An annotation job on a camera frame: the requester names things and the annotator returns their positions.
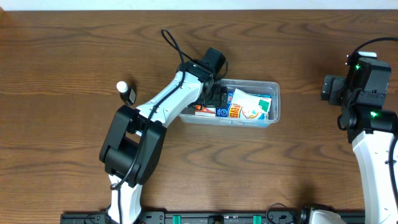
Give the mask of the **dark syrup bottle white cap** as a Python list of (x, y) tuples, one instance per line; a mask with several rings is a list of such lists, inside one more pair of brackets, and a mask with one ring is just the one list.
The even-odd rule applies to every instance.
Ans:
[(116, 84), (120, 98), (127, 106), (132, 106), (136, 101), (136, 92), (128, 86), (124, 81), (119, 81)]

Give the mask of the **red Panadol box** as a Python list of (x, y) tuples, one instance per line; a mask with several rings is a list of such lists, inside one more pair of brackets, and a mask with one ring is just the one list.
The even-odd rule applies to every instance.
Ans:
[(216, 116), (216, 108), (208, 108), (202, 105), (195, 106), (195, 116), (209, 116), (215, 117)]

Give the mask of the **white green medicine box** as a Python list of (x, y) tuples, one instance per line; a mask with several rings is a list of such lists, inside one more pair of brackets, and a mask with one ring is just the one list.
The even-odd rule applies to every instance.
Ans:
[(237, 106), (239, 112), (247, 117), (256, 117), (258, 114), (266, 114), (271, 107), (272, 99), (269, 97), (256, 96), (235, 89), (231, 100), (232, 106)]

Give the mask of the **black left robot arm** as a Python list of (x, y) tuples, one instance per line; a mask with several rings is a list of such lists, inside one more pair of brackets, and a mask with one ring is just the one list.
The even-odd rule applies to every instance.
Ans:
[(227, 66), (226, 57), (209, 48), (201, 60), (181, 63), (171, 83), (136, 108), (134, 90), (124, 81), (117, 83), (124, 105), (115, 113), (99, 153), (112, 190), (106, 223), (138, 220), (142, 186), (159, 162), (167, 127), (189, 106), (226, 105), (227, 89), (218, 81)]

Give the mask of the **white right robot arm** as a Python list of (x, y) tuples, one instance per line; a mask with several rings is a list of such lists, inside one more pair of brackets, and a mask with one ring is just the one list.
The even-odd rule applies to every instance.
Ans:
[(372, 52), (347, 64), (347, 77), (325, 77), (321, 99), (341, 108), (337, 125), (359, 165), (365, 223), (397, 223), (397, 114), (383, 108), (391, 66)]

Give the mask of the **blue Kool Fever box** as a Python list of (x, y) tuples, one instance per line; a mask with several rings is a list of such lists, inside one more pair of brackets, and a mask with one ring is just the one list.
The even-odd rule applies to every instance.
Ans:
[[(265, 120), (268, 119), (269, 112), (266, 114), (258, 114), (256, 117), (247, 117), (243, 115), (242, 113), (239, 112), (239, 109), (237, 106), (232, 106), (231, 105), (231, 100), (234, 95), (234, 90), (228, 92), (228, 102), (227, 102), (227, 107), (225, 108), (217, 108), (216, 109), (216, 116), (217, 117), (226, 117), (226, 118), (239, 118), (239, 119), (255, 119), (255, 120)], [(253, 94), (256, 96), (262, 96), (262, 97), (269, 97), (269, 95), (259, 95), (259, 94)]]

